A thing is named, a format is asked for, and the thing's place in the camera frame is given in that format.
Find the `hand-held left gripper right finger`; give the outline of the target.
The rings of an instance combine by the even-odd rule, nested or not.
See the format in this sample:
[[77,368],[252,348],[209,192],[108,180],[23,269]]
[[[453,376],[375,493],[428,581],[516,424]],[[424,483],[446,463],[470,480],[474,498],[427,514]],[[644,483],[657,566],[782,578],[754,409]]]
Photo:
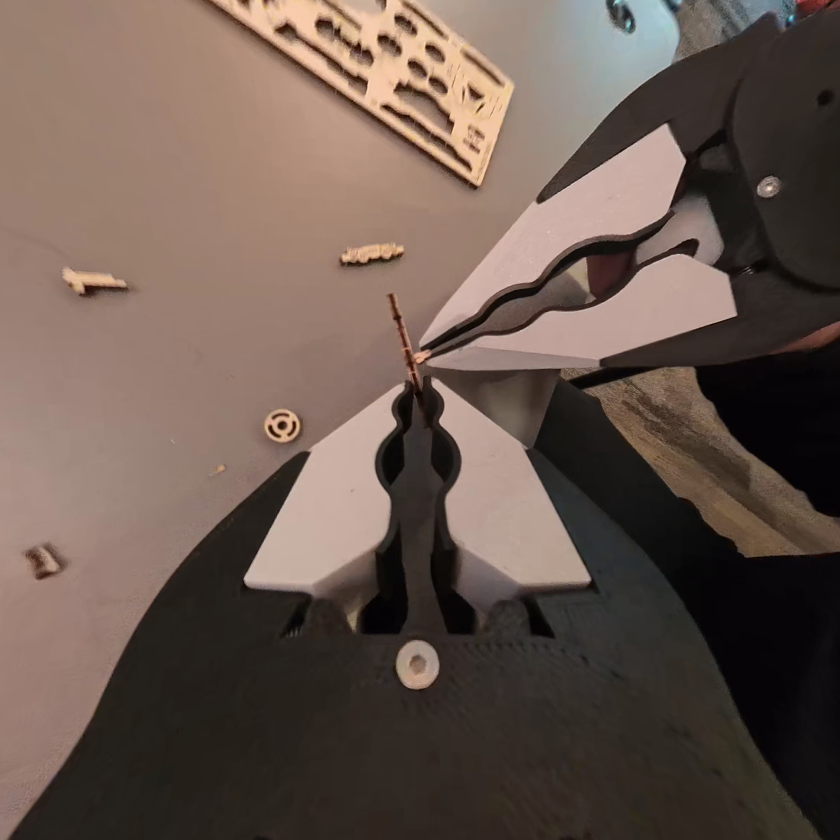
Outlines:
[[502,602],[592,583],[528,447],[437,378],[424,381],[429,573],[447,632],[476,632]]

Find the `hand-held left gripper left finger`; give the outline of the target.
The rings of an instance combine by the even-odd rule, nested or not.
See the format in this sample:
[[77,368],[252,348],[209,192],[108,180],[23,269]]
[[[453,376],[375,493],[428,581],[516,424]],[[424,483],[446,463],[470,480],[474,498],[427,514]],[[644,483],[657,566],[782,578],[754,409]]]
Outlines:
[[398,634],[408,612],[401,514],[413,389],[399,385],[307,453],[245,573],[254,591],[301,595],[288,634]]

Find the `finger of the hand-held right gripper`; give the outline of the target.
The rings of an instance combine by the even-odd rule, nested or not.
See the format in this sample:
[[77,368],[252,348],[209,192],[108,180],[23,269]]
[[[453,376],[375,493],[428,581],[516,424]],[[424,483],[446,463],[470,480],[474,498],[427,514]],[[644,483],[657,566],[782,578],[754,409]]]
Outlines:
[[501,292],[538,281],[559,257],[629,240],[669,212],[686,157],[664,124],[551,197],[532,203],[444,304],[421,340],[428,348]]
[[[571,246],[560,217],[530,207],[427,330],[438,369],[604,366],[619,355],[734,320],[731,281],[715,267],[722,239],[708,205],[677,205],[635,238]],[[606,291],[572,303],[564,276],[591,257],[628,256]]]

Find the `slender wooden frame part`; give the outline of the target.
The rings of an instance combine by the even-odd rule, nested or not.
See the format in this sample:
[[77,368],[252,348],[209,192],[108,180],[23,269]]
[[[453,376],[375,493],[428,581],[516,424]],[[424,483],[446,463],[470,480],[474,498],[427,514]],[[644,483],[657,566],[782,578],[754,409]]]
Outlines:
[[415,402],[423,419],[423,424],[429,428],[428,410],[424,395],[424,380],[420,374],[418,364],[415,360],[412,342],[400,309],[396,294],[390,292],[386,295],[388,308],[391,313],[395,330],[400,343],[404,365],[406,367],[407,379],[412,387]]

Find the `wooden track chain part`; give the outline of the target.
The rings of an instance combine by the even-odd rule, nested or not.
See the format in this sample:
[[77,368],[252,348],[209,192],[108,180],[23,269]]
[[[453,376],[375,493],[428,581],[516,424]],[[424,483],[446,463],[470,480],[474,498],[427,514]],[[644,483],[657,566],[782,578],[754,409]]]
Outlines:
[[404,254],[404,246],[394,242],[352,246],[342,252],[339,263],[342,266],[364,266],[375,262],[394,261],[402,258]]

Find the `thin wooden parts sheet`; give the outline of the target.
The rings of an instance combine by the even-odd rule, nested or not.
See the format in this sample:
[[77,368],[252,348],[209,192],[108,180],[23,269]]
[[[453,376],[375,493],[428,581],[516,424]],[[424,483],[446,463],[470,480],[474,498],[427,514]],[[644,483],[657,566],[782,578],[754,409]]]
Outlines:
[[514,84],[421,3],[213,5],[462,181],[483,183]]

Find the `person's right forearm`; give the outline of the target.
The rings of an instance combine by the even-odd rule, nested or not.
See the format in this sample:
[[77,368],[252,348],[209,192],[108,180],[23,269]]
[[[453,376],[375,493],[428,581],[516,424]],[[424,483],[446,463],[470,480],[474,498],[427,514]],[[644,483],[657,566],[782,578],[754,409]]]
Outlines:
[[730,435],[812,507],[839,517],[839,340],[815,350],[696,367]]

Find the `person's right hand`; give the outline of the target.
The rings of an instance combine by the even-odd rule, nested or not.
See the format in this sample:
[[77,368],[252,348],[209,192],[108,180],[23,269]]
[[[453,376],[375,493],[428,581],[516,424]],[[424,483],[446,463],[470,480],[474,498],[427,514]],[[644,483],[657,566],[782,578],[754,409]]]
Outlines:
[[838,340],[840,323],[835,322],[819,329],[802,339],[792,342],[784,348],[784,352],[811,352]]

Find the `small wooden hook part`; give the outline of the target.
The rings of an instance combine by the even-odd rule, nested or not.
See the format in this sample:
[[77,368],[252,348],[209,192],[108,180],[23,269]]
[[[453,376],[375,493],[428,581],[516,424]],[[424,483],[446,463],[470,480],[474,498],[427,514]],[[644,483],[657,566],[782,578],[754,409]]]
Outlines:
[[54,577],[64,571],[68,563],[49,542],[39,543],[26,551],[24,557],[37,581]]

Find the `small T-shaped wooden part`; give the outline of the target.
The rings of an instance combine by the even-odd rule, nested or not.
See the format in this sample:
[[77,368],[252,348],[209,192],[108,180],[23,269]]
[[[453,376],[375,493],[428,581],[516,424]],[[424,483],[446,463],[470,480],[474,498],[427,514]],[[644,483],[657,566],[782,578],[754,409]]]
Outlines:
[[80,297],[87,297],[98,291],[128,291],[127,281],[110,273],[76,270],[68,266],[61,270],[62,279],[68,288]]

